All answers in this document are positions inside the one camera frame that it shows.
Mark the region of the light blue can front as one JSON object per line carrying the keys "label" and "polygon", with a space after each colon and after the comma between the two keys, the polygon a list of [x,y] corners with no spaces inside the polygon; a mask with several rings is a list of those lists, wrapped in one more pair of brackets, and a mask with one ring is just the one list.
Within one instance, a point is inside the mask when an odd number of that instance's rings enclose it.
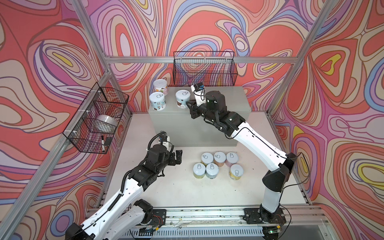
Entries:
{"label": "light blue can front", "polygon": [[181,109],[187,108],[187,102],[190,100],[191,93],[188,90],[179,90],[175,94],[177,106]]}

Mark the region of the teal label can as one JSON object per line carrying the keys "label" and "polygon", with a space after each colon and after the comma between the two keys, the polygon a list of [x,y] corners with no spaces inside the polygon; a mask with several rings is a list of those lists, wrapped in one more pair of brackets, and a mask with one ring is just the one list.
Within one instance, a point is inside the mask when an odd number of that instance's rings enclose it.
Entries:
{"label": "teal label can", "polygon": [[162,111],[166,108],[165,95],[162,92],[154,92],[150,94],[151,109],[154,111]]}

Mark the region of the blue label can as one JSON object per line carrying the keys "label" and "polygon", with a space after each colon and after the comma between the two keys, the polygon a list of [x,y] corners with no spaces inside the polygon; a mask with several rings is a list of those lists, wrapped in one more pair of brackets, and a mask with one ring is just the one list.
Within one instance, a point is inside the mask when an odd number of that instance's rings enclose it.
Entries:
{"label": "blue label can", "polygon": [[209,179],[215,179],[218,173],[219,173],[219,167],[216,164],[211,163],[206,166],[206,176]]}

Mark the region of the pink label can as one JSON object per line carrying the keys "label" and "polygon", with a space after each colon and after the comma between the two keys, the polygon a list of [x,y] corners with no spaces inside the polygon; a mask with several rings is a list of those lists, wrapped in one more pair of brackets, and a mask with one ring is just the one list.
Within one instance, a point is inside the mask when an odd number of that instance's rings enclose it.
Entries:
{"label": "pink label can", "polygon": [[154,92],[160,92],[164,95],[168,94],[168,83],[164,79],[157,79],[154,81]]}

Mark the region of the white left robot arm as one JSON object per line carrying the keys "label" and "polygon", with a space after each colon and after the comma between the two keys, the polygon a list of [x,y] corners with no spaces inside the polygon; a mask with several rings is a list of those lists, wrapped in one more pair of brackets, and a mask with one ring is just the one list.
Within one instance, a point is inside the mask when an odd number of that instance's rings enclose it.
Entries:
{"label": "white left robot arm", "polygon": [[157,178],[164,176],[165,167],[181,164],[182,154],[181,150],[170,152],[163,145],[152,147],[135,168],[125,173],[114,196],[83,223],[70,225],[65,238],[118,240],[136,225],[150,223],[153,206],[140,196]]}

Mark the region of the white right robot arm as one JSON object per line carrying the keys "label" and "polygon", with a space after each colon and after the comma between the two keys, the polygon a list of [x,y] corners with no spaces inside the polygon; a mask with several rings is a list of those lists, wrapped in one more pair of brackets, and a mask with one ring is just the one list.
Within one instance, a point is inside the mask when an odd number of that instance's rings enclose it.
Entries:
{"label": "white right robot arm", "polygon": [[265,193],[259,208],[261,216],[272,217],[280,206],[285,184],[290,178],[297,156],[287,154],[258,134],[240,114],[229,111],[226,99],[219,91],[208,92],[204,100],[200,94],[187,102],[191,118],[202,117],[204,122],[234,139],[249,149],[268,168],[263,177]]}

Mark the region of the grey metal cabinet box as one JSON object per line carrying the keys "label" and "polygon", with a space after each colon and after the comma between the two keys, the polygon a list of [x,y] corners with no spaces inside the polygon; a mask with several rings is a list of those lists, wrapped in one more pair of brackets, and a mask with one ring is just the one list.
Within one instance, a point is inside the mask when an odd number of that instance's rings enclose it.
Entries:
{"label": "grey metal cabinet box", "polygon": [[[224,133],[205,123],[202,117],[192,119],[188,108],[179,108],[176,100],[179,90],[192,91],[191,87],[169,87],[169,93],[165,96],[166,107],[160,111],[150,107],[149,115],[156,133],[165,131],[176,147],[237,146],[236,140],[228,140]],[[242,87],[206,87],[206,91],[221,92],[228,110],[248,119],[251,108]]]}

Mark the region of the orange label can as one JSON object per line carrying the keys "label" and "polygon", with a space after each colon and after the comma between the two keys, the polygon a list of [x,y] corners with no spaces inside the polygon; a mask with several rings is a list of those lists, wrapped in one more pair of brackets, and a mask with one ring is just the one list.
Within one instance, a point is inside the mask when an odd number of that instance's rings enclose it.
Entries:
{"label": "orange label can", "polygon": [[214,154],[214,164],[218,167],[222,167],[227,160],[227,156],[224,152],[216,152]]}

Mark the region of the yellow green label can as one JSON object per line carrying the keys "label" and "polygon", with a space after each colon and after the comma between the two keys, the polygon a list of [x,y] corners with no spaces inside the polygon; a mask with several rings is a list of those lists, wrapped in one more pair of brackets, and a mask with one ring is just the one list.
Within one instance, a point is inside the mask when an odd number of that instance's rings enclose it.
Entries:
{"label": "yellow green label can", "polygon": [[211,164],[213,163],[214,161],[214,156],[211,154],[211,153],[203,153],[202,156],[201,156],[201,162],[202,164],[204,164],[205,166],[207,166],[208,164]]}

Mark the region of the pink can right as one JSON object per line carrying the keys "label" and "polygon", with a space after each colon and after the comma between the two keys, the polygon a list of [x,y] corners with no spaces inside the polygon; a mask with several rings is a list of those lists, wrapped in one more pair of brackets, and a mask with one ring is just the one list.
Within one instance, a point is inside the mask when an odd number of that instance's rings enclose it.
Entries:
{"label": "pink can right", "polygon": [[228,167],[231,167],[232,165],[237,164],[238,161],[239,161],[239,156],[236,153],[234,152],[227,153],[225,164]]}

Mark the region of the black marker pen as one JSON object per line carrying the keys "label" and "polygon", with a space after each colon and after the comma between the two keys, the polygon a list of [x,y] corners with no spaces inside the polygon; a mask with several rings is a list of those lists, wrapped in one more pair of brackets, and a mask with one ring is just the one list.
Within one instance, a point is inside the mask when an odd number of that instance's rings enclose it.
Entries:
{"label": "black marker pen", "polygon": [[106,150],[105,150],[105,140],[104,140],[104,136],[101,136],[101,142],[102,142],[102,152],[104,153]]}

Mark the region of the white tape roll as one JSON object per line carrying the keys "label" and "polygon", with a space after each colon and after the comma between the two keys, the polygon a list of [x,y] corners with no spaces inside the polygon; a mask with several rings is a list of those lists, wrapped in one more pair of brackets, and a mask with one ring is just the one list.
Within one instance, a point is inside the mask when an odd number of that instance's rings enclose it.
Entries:
{"label": "white tape roll", "polygon": [[108,115],[99,115],[94,122],[96,130],[105,134],[113,134],[117,126],[118,122]]}

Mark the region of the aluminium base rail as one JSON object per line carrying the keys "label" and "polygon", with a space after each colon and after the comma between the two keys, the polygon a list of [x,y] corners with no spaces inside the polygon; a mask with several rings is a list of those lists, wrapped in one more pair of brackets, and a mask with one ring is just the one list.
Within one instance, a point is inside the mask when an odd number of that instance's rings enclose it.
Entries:
{"label": "aluminium base rail", "polygon": [[319,207],[285,205],[271,223],[256,221],[256,206],[166,208],[158,230],[127,230],[123,240],[335,240]]}

